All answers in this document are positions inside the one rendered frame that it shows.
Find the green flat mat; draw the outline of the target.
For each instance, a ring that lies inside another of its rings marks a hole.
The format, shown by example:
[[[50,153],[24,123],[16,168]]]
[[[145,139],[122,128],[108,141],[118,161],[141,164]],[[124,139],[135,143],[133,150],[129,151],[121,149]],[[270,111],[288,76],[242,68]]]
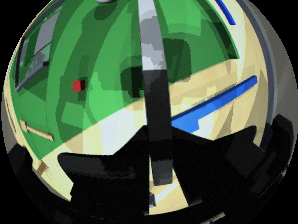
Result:
[[[164,44],[168,85],[229,60],[213,20],[197,0],[153,2]],[[17,123],[39,160],[94,123],[145,97],[138,0],[64,0],[61,4],[48,44],[48,67],[17,92],[19,51],[9,72]],[[84,91],[73,92],[72,81],[84,79]],[[51,133],[55,140],[25,132],[20,119],[27,120],[31,128]]]

